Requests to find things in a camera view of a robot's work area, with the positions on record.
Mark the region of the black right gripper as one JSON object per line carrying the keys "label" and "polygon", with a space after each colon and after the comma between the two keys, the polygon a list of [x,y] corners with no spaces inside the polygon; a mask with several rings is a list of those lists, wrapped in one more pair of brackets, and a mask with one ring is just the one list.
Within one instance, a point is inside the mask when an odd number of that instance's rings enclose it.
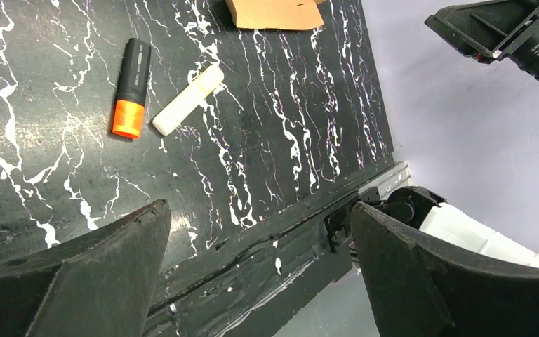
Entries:
{"label": "black right gripper", "polygon": [[448,6],[425,24],[461,55],[484,64],[509,58],[539,82],[539,0]]}

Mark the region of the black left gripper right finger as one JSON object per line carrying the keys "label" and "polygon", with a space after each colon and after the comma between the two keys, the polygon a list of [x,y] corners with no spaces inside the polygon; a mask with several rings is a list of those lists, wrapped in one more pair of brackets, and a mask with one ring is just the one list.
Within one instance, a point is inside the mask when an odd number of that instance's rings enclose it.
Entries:
{"label": "black left gripper right finger", "polygon": [[468,251],[363,202],[350,226],[381,336],[539,336],[539,268]]}

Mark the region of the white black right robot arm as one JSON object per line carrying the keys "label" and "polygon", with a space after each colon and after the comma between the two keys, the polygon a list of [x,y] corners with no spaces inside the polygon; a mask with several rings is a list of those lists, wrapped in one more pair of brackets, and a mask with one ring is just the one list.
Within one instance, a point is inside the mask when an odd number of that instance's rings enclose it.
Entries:
{"label": "white black right robot arm", "polygon": [[454,51],[425,25],[447,5],[364,3],[395,156],[444,198],[427,233],[539,267],[539,83]]}

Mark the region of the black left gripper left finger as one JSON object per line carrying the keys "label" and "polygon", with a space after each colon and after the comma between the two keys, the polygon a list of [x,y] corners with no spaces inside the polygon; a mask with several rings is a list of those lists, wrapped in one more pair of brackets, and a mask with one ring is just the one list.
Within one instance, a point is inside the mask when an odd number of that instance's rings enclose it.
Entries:
{"label": "black left gripper left finger", "polygon": [[170,229],[159,199],[0,265],[0,336],[141,336]]}

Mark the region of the brown cardboard paper box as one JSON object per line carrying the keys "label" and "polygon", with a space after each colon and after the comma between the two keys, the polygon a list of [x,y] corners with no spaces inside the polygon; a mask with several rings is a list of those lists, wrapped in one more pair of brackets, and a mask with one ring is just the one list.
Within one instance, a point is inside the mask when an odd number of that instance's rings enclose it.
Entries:
{"label": "brown cardboard paper box", "polygon": [[239,29],[307,31],[324,25],[319,11],[323,1],[226,0]]}

